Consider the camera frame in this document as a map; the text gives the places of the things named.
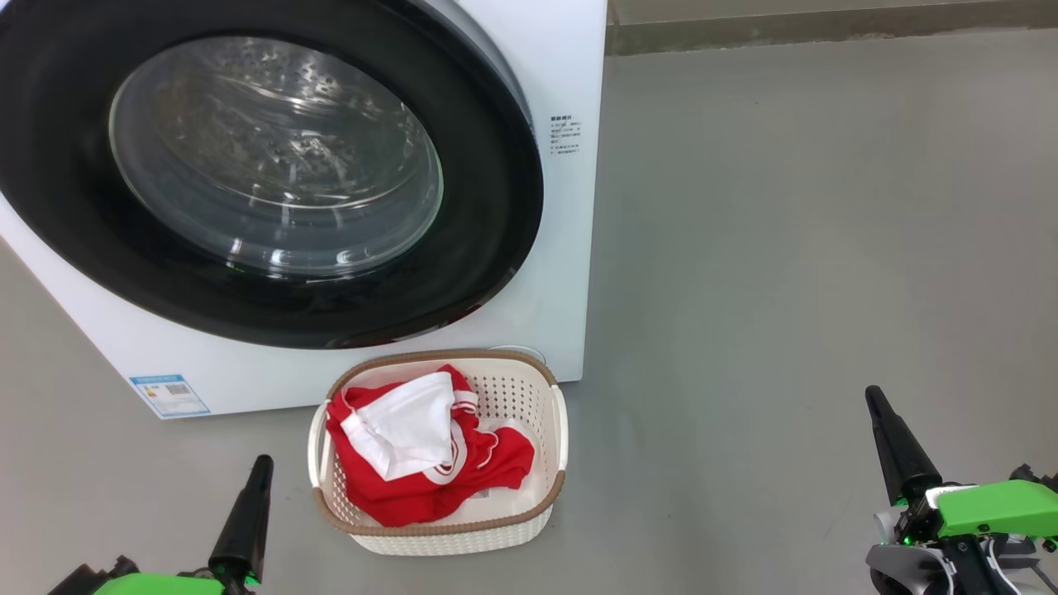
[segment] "clothing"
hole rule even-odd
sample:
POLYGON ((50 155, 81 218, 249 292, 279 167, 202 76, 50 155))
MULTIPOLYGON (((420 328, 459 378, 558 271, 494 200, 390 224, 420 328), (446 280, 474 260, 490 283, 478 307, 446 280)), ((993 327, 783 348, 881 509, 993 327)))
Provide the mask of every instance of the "clothing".
POLYGON ((349 501, 383 526, 400 527, 448 517, 485 488, 521 487, 536 452, 531 432, 515 419, 480 422, 477 407, 451 365, 335 395, 327 431, 349 501))

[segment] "plastic basket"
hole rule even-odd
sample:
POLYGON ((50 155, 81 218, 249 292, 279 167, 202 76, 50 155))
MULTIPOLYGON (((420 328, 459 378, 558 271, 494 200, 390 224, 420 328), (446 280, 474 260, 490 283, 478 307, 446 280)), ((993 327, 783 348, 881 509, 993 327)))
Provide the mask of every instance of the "plastic basket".
POLYGON ((424 351, 358 365, 331 387, 331 399, 348 386, 381 386, 436 372, 450 363, 478 394, 478 416, 518 419, 536 437, 532 471, 523 489, 491 490, 432 523, 383 527, 345 495, 345 471, 326 429, 327 402, 316 410, 309 432, 309 479, 320 511, 339 530, 377 554, 448 556, 521 545, 547 525, 566 477, 569 430, 566 402, 551 372, 536 359, 491 349, 424 351))

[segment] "robotic arm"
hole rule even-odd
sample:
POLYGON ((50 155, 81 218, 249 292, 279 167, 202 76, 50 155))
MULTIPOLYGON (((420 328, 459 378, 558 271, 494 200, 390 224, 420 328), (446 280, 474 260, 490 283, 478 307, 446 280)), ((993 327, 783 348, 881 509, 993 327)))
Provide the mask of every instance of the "robotic arm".
POLYGON ((1035 542, 1058 549, 1058 480, 1022 465, 1009 481, 990 485, 944 482, 904 419, 878 386, 868 386, 890 508, 875 515, 881 543, 867 563, 882 595, 1043 595, 1010 580, 1040 570, 1035 542))
POLYGON ((121 556, 109 572, 81 564, 49 595, 253 595, 259 584, 268 537, 272 457, 257 457, 220 531, 208 566, 176 576, 143 574, 121 556))

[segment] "instruction label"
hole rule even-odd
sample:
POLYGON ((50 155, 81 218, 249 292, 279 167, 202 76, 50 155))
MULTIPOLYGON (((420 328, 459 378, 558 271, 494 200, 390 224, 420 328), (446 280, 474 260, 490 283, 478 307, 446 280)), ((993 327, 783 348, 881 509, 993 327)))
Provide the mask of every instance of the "instruction label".
POLYGON ((572 115, 551 116, 551 155, 581 151, 581 121, 572 115))

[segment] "blue sticker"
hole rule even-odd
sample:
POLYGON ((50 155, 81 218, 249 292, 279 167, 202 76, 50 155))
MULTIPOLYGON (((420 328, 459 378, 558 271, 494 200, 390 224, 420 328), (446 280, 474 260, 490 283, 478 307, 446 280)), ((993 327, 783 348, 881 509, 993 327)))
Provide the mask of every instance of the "blue sticker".
POLYGON ((209 415, 209 408, 191 390, 184 377, 175 374, 170 376, 136 376, 129 378, 135 390, 140 392, 158 415, 164 418, 190 417, 209 415))

